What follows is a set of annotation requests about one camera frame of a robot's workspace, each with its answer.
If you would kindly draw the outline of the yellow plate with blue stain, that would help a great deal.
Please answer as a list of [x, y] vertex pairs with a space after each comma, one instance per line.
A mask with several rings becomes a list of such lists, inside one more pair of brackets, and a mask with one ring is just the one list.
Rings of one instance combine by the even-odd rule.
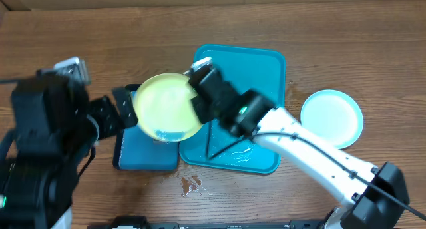
[[194, 136], [202, 124], [191, 103], [197, 93], [189, 77], [163, 73], [147, 79], [136, 90], [133, 107], [139, 128], [161, 142], [180, 142]]

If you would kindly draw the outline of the light blue plate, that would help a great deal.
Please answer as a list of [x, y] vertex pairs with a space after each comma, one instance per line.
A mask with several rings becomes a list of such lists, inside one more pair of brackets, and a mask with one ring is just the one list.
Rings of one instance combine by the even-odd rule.
[[304, 128], [338, 149], [353, 145], [364, 126], [357, 102], [348, 94], [333, 89], [310, 95], [302, 105], [300, 120]]

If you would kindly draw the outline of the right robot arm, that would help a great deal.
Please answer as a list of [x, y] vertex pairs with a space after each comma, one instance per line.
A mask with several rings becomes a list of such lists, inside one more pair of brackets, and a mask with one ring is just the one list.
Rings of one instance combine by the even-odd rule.
[[395, 165], [377, 167], [336, 149], [260, 93], [237, 92], [210, 61], [194, 63], [189, 75], [197, 93], [192, 104], [202, 124], [216, 119], [239, 140], [280, 154], [339, 202], [322, 228], [393, 228], [408, 210], [405, 179]]

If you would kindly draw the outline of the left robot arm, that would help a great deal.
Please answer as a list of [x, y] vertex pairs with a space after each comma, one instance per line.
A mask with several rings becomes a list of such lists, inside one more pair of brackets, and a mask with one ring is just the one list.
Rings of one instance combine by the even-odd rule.
[[19, 79], [11, 93], [15, 128], [1, 142], [1, 227], [68, 227], [73, 191], [95, 143], [138, 119], [124, 87], [90, 100], [86, 82], [58, 72]]

